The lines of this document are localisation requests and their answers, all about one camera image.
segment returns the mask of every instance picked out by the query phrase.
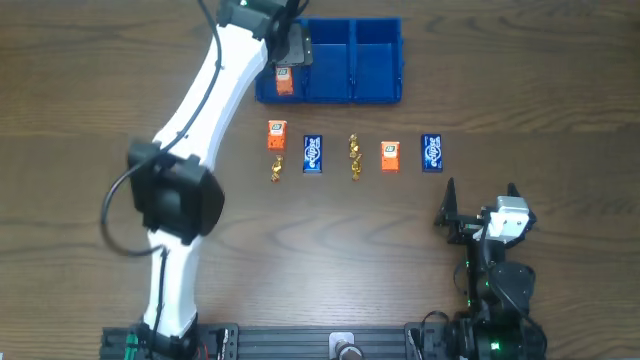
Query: blue plastic bin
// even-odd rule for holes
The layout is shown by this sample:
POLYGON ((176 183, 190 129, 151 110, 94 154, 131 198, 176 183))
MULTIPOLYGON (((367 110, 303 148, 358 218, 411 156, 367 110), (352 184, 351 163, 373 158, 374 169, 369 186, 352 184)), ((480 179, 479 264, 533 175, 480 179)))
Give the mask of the blue plastic bin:
POLYGON ((293 68, 294 93, 279 96, 275 70, 256 79, 262 103, 392 104, 402 99, 402 22, 298 19, 311 33, 313 64, 293 68))

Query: blue tray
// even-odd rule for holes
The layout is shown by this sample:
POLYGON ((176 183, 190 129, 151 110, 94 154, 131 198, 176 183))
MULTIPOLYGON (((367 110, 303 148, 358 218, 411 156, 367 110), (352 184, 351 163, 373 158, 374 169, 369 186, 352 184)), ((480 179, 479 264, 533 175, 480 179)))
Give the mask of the blue tray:
POLYGON ((402 99, 402 22, 298 19, 311 33, 313 64, 293 68, 294 93, 279 96, 275 69, 256 79, 262 103, 391 104, 402 99))

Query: brown wooden surface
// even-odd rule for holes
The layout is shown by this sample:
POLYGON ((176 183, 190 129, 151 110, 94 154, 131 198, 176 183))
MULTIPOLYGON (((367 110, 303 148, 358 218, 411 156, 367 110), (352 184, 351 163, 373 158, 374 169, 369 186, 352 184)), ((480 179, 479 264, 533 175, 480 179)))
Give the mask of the brown wooden surface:
MULTIPOLYGON (((451 282, 463 248, 431 226, 446 180, 471 214, 513 181, 539 223, 509 257, 537 271, 549 358, 640 357, 640 4, 312 0, 307 14, 401 16, 404 99, 278 107, 250 89, 218 156, 227 204, 202 249, 200 319, 401 325, 463 310, 451 282), (269 119, 290 124, 279 185, 269 119), (442 175, 420 171, 423 132, 443 133, 442 175), (322 176, 301 174, 305 133, 325 136, 322 176), (400 174, 380 173, 381 140, 402 142, 400 174)), ((97 358, 103 326, 141 315, 149 261, 105 250, 98 208, 128 142, 169 119, 209 39, 195 1, 0 4, 5 358, 97 358)), ((114 231, 142 247, 129 198, 117 197, 114 231)))

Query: wood grain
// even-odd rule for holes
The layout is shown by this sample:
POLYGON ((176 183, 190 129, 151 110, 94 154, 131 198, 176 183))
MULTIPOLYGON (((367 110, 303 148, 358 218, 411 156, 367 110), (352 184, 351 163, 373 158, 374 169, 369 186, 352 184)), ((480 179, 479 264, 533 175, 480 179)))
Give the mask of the wood grain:
MULTIPOLYGON (((431 220, 448 177, 474 213, 515 182, 539 217, 509 257, 536 269, 533 317, 550 359, 640 357, 640 5, 593 0, 322 0, 310 16, 399 16, 397 106, 264 106, 247 94, 218 156, 227 203, 203 246, 205 322, 404 324, 465 308, 463 249, 431 220), (265 123, 291 124, 282 183, 265 123), (363 174, 352 183, 346 141, 363 174), (439 132, 445 172, 423 175, 439 132), (325 173, 300 172, 302 135, 325 136, 325 173), (399 140, 402 172, 379 171, 399 140)), ((147 301, 148 260, 117 258, 98 207, 128 142, 151 138, 210 39, 193 1, 0 3, 0 352, 94 359, 103 326, 147 301)), ((114 231, 145 246, 129 194, 114 231)))

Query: orange tic tac box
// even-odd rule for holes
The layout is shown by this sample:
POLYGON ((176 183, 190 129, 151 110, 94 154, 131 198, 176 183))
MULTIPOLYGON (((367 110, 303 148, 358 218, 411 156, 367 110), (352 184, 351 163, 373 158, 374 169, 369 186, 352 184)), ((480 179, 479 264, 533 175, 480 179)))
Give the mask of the orange tic tac box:
POLYGON ((279 96, 293 95, 293 71, 290 67, 276 67, 276 90, 279 96))
POLYGON ((380 150, 382 151, 382 171, 400 171, 400 143, 398 141, 383 141, 380 150))
POLYGON ((284 120, 269 120, 269 134, 267 135, 267 149, 284 151, 287 146, 287 122, 284 120))

